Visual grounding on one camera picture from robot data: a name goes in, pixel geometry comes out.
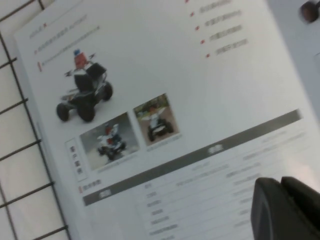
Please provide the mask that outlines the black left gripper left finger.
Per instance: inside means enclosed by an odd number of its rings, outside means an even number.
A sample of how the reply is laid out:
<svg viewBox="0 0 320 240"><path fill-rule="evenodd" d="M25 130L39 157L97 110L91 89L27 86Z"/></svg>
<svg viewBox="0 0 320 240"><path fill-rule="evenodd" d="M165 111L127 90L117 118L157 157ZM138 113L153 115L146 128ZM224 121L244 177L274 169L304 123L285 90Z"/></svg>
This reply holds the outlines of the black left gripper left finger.
<svg viewBox="0 0 320 240"><path fill-rule="evenodd" d="M308 219L281 185L281 180L260 177L255 181L251 206L253 238L318 240L320 219Z"/></svg>

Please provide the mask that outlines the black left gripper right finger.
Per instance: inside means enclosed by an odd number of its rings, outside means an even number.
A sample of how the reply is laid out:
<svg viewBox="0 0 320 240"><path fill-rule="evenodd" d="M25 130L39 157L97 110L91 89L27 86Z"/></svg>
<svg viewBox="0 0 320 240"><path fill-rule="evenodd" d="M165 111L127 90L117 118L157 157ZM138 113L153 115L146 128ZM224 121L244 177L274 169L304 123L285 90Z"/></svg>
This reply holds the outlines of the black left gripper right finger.
<svg viewBox="0 0 320 240"><path fill-rule="evenodd" d="M302 181L284 176L281 185L308 219L320 218L320 193Z"/></svg>

